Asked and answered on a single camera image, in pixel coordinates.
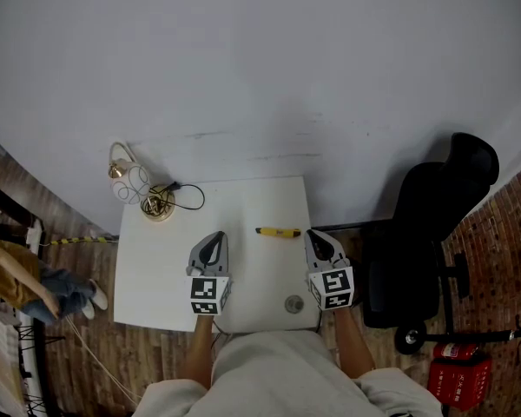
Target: white shirt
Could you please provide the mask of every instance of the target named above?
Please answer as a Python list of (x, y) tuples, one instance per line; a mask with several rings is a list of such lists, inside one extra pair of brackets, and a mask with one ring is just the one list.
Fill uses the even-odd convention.
[(196, 381), (147, 388), (134, 417), (439, 417), (441, 405), (399, 369), (349, 379), (309, 331), (262, 332), (230, 341), (207, 391)]

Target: white backdrop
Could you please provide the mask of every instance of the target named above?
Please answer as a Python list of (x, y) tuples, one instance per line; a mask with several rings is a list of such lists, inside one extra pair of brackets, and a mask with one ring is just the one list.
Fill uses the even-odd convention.
[(326, 225), (390, 215), (443, 134), (513, 154), (520, 101), (521, 0), (0, 0), (0, 143), (110, 232), (114, 139), (180, 182), (304, 175)]

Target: yellow marker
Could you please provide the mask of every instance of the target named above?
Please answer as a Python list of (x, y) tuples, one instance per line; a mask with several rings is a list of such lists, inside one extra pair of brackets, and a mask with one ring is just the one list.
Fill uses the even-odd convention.
[(255, 230), (259, 235), (276, 236), (278, 238), (297, 238), (301, 235), (298, 228), (258, 227)]

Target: red box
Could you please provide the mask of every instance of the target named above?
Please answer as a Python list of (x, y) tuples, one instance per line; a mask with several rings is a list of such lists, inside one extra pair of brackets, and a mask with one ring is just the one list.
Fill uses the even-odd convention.
[(485, 399), (492, 360), (435, 360), (431, 363), (428, 390), (442, 403), (465, 411)]

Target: black cable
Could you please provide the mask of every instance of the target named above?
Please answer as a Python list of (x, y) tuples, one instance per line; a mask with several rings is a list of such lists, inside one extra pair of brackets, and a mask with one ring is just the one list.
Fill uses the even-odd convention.
[(350, 308), (351, 309), (356, 308), (362, 302), (363, 302), (363, 297), (361, 295), (359, 295), (356, 300), (353, 300), (353, 302), (351, 303)]
[(216, 344), (216, 342), (218, 341), (218, 339), (220, 339), (220, 337), (222, 337), (223, 335), (226, 335), (226, 336), (229, 336), (231, 334), (228, 334), (227, 332), (224, 332), (220, 326), (218, 326), (216, 324), (216, 321), (212, 320), (212, 323), (214, 324), (214, 326), (218, 329), (218, 335), (216, 335), (216, 337), (214, 338), (214, 341), (212, 342), (212, 344), (210, 345), (210, 350), (212, 350), (212, 348), (214, 347), (214, 345)]
[(216, 324), (216, 321), (212, 320), (212, 322), (213, 322), (213, 324), (215, 325), (215, 327), (218, 329), (218, 332), (220, 332), (220, 334), (229, 335), (228, 332), (224, 332), (224, 331), (220, 328), (220, 326), (218, 326), (218, 325)]
[[(169, 192), (175, 191), (177, 189), (181, 189), (182, 187), (195, 187), (197, 190), (199, 190), (201, 192), (202, 203), (199, 207), (188, 207), (185, 205), (180, 205), (175, 202), (168, 201)], [(202, 189), (200, 187), (197, 187), (194, 184), (179, 184), (179, 183), (175, 182), (167, 187), (164, 187), (164, 189), (162, 189), (162, 190), (155, 190), (154, 188), (152, 188), (152, 189), (150, 189), (149, 192), (152, 193), (153, 195), (158, 196), (158, 197), (155, 197), (155, 204), (157, 207), (156, 210), (153, 209), (152, 205), (150, 204), (150, 201), (148, 200), (148, 197), (141, 202), (141, 210), (150, 216), (162, 215), (162, 212), (168, 205), (173, 205), (173, 206), (179, 207), (180, 209), (186, 209), (186, 210), (200, 210), (200, 209), (202, 209), (202, 206), (205, 205), (205, 201), (206, 201), (205, 193), (202, 191)]]
[(316, 325), (316, 330), (314, 331), (316, 334), (320, 331), (321, 325), (322, 325), (322, 310), (319, 309), (319, 324)]
[(218, 341), (218, 339), (222, 336), (222, 332), (220, 332), (218, 335), (216, 335), (216, 338), (214, 338), (214, 341), (212, 342), (212, 344), (210, 345), (210, 350), (212, 350), (212, 348), (214, 347), (214, 345), (216, 344), (216, 342)]

